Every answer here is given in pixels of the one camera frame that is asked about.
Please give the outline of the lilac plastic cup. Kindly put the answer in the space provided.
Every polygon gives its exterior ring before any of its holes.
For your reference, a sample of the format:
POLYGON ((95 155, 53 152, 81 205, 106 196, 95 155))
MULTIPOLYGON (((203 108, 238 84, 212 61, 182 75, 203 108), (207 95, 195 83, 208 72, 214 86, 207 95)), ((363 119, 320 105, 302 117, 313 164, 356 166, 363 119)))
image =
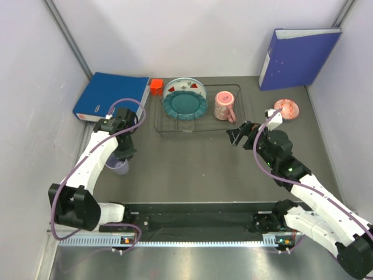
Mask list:
POLYGON ((114 156, 114 154, 109 156, 105 163, 105 166, 118 175, 127 174, 127 172, 129 171, 129 161, 127 159, 118 160, 114 156))

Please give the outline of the blue and orange patterned bowl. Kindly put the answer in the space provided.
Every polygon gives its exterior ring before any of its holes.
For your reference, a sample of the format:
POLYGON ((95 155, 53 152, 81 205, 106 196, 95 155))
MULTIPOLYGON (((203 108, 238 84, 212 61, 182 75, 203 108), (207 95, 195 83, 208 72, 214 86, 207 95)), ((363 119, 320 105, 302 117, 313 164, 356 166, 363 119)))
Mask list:
POLYGON ((283 120, 290 121, 298 117, 300 109, 296 102, 290 99, 280 99, 275 102, 274 109, 281 109, 283 120))

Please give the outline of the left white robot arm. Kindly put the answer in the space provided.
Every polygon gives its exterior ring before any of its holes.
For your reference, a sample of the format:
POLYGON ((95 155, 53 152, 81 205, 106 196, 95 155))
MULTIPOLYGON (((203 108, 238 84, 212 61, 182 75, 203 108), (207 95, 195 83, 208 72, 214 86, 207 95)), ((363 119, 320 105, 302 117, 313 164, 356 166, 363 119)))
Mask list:
POLYGON ((119 231, 131 227, 132 217, 124 205, 98 203, 93 197, 96 181, 108 161, 119 169, 136 153, 131 135, 137 129, 137 115, 119 108, 116 115, 100 119, 74 169, 61 183, 52 184, 48 197, 54 223, 92 231, 112 223, 119 231))

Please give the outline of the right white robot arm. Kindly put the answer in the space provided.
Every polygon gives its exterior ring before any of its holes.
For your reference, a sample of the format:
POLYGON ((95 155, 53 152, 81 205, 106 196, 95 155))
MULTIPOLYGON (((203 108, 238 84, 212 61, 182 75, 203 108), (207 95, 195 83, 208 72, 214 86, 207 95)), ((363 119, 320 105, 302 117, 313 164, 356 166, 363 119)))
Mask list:
POLYGON ((267 175, 311 209, 306 211, 292 201, 278 202, 273 226, 308 236, 327 249, 351 277, 372 279, 372 223, 348 209, 293 156, 288 135, 250 121, 226 133, 233 146, 246 137, 244 149, 252 150, 255 160, 265 161, 270 168, 267 175))

